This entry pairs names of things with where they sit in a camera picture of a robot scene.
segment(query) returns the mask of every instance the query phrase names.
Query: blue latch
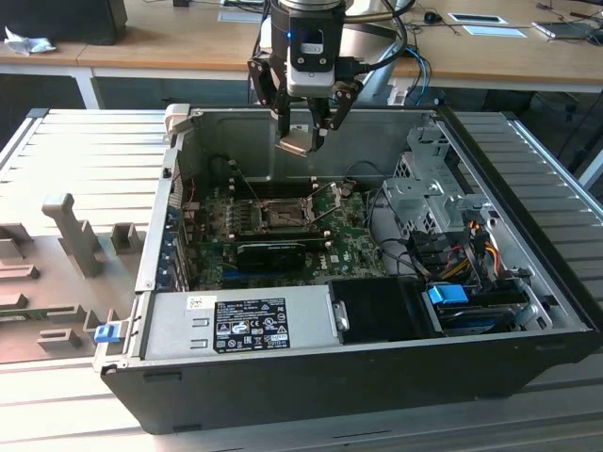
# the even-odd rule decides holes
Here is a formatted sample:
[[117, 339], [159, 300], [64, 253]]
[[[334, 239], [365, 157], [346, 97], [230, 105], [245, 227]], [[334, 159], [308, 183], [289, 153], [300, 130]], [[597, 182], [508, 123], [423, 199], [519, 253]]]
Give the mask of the blue latch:
[[120, 325], [107, 323], [96, 327], [94, 332], [94, 342], [101, 344], [103, 342], [120, 342]]
[[427, 291], [432, 304], [467, 303], [469, 299], [459, 284], [441, 284]]

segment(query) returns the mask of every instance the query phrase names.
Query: warning label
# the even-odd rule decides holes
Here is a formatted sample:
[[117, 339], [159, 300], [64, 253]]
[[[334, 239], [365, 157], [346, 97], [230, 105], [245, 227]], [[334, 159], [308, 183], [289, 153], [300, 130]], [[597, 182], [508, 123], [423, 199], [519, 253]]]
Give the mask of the warning label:
[[219, 301], [215, 306], [218, 353], [290, 347], [285, 299]]

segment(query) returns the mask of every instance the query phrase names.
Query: green circuit board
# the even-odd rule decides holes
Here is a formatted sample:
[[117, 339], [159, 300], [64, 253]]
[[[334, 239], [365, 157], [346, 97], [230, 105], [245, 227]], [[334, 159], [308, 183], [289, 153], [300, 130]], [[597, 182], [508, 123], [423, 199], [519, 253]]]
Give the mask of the green circuit board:
[[[191, 242], [197, 290], [325, 284], [333, 278], [384, 275], [383, 262], [365, 227], [367, 214], [361, 193], [352, 192], [341, 198], [339, 208], [316, 221], [321, 231], [331, 232], [332, 246], [307, 252], [302, 270], [281, 274], [248, 276], [238, 271], [236, 250], [240, 243], [228, 239], [227, 208], [231, 202], [223, 190], [216, 190], [201, 201], [202, 239]], [[313, 198], [317, 216], [334, 206], [331, 190], [322, 190]]]

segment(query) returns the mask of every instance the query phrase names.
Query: wooden desk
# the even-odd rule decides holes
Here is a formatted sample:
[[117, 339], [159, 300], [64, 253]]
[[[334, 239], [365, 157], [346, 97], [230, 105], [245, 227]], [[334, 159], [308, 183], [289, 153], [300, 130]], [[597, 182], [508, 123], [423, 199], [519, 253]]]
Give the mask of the wooden desk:
[[[245, 80], [246, 62], [257, 36], [257, 24], [218, 22], [219, 7], [191, 4], [173, 8], [171, 1], [125, 0], [125, 38], [114, 46], [58, 44], [58, 52], [15, 56], [0, 49], [0, 73], [63, 74], [74, 77], [88, 108], [102, 106], [95, 77]], [[448, 12], [502, 16], [508, 26], [557, 21], [536, 9], [536, 0], [421, 0], [449, 24]], [[570, 11], [592, 14], [597, 7], [556, 0], [568, 20]], [[414, 8], [404, 22], [424, 25], [425, 10]], [[464, 29], [422, 26], [421, 54], [432, 64], [434, 87], [597, 92], [603, 88], [603, 48], [587, 42], [547, 41], [536, 29], [521, 29], [527, 38], [470, 36]], [[395, 92], [405, 90], [418, 74], [405, 58], [394, 70]]]
[[247, 71], [258, 24], [218, 22], [220, 7], [214, 5], [125, 4], [125, 38], [114, 46], [89, 45], [77, 59], [80, 66]]
[[85, 48], [84, 43], [62, 42], [54, 52], [25, 56], [15, 54], [2, 44], [0, 45], [0, 64], [76, 66], [77, 57]]
[[[509, 23], [505, 26], [517, 26], [527, 36], [471, 36], [455, 26], [460, 33], [456, 36], [447, 26], [423, 26], [417, 42], [421, 55], [432, 64], [433, 85], [577, 91], [600, 91], [603, 86], [603, 47], [585, 41], [547, 40], [535, 28], [521, 28], [531, 26], [532, 22], [558, 20], [556, 14], [537, 9], [534, 0], [421, 0], [420, 3], [426, 8], [437, 8], [447, 24], [458, 24], [448, 12], [494, 14]], [[572, 21], [576, 19], [569, 16], [570, 11], [594, 14], [603, 8], [557, 0], [555, 9]], [[424, 12], [416, 8], [404, 16], [404, 22], [422, 24]], [[409, 74], [416, 77], [418, 67], [414, 61], [402, 60], [394, 75], [406, 78]]]

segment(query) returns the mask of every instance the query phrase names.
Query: motherboard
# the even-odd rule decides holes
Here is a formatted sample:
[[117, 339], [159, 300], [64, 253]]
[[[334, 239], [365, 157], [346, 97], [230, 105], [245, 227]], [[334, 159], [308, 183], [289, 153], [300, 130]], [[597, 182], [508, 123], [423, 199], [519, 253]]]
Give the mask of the motherboard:
[[366, 198], [343, 182], [231, 180], [199, 202], [188, 255], [195, 290], [325, 284], [383, 276]]

